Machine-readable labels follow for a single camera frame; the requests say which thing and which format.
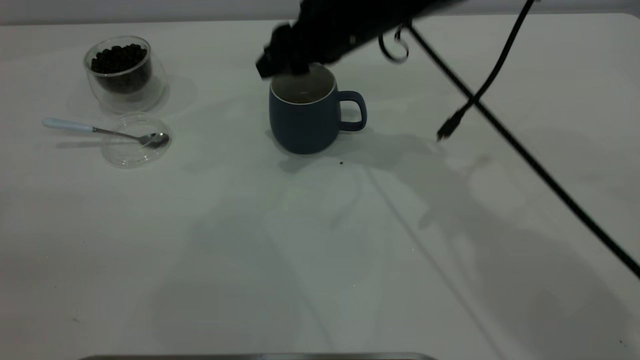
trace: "mug rim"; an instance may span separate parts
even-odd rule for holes
[[[283,99],[283,98],[279,97],[279,96],[278,96],[278,94],[276,94],[276,92],[275,92],[275,91],[273,91],[273,82],[275,81],[275,78],[273,78],[273,79],[271,80],[271,84],[269,84],[269,91],[270,91],[270,92],[273,94],[273,96],[275,96],[278,100],[280,100],[280,101],[282,101],[282,102],[284,102],[284,103],[286,103],[286,104],[289,104],[289,105],[302,105],[302,106],[306,106],[306,105],[313,105],[313,104],[315,104],[315,103],[317,103],[317,102],[320,102],[320,101],[322,101],[322,100],[325,100],[327,97],[329,97],[329,95],[333,94],[333,92],[335,91],[335,89],[336,89],[336,87],[337,87],[337,81],[335,80],[335,75],[333,75],[333,72],[332,72],[331,70],[329,70],[329,69],[328,69],[326,66],[324,66],[324,65],[321,65],[321,64],[318,64],[318,63],[314,63],[314,64],[311,64],[311,66],[313,66],[313,67],[321,67],[321,68],[323,68],[324,70],[326,70],[326,71],[329,73],[329,75],[331,75],[331,78],[333,79],[333,86],[331,87],[331,90],[330,90],[328,93],[326,93],[326,95],[325,95],[325,96],[323,96],[322,98],[320,98],[320,99],[318,99],[318,100],[315,100],[315,101],[312,101],[312,102],[291,102],[291,101],[286,101],[285,99]]]

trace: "clear glass saucer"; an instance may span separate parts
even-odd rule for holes
[[[169,131],[168,126],[148,113],[136,112],[122,115],[118,118],[118,125],[109,130],[133,136],[169,134],[169,141],[160,147],[150,146],[153,140],[143,145],[133,139],[105,135],[100,145],[102,156],[108,163],[120,168],[134,168],[149,164],[160,158],[173,142],[173,133]]]

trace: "glass cup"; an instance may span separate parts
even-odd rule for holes
[[[99,52],[131,44],[147,50],[146,57],[134,67],[113,74],[101,74],[91,69],[91,62]],[[86,53],[83,65],[95,98],[117,113],[149,109],[160,100],[166,86],[162,63],[149,43],[140,37],[116,37],[100,42]]]

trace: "spoon handle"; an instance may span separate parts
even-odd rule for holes
[[[46,127],[53,127],[54,129],[80,131],[83,133],[95,132],[95,127],[87,124],[80,124],[79,122],[72,122],[67,120],[56,119],[47,117],[42,119],[42,125]]]
[[[129,138],[136,141],[140,141],[140,138],[138,138],[137,136],[117,133],[115,131],[110,131],[105,129],[99,129],[91,125],[81,124],[79,122],[67,121],[62,119],[56,119],[54,117],[46,117],[42,119],[42,125],[46,127],[53,127],[54,129],[80,131],[82,133],[100,133],[100,134],[107,134],[107,135],[113,135],[113,136],[121,136],[123,138]]]

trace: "wall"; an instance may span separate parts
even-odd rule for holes
[[[300,0],[0,0],[0,24],[293,19],[299,3]],[[523,4],[524,0],[468,0],[448,12],[517,12]],[[534,5],[536,12],[619,12],[631,7],[640,10],[637,0],[542,0]]]

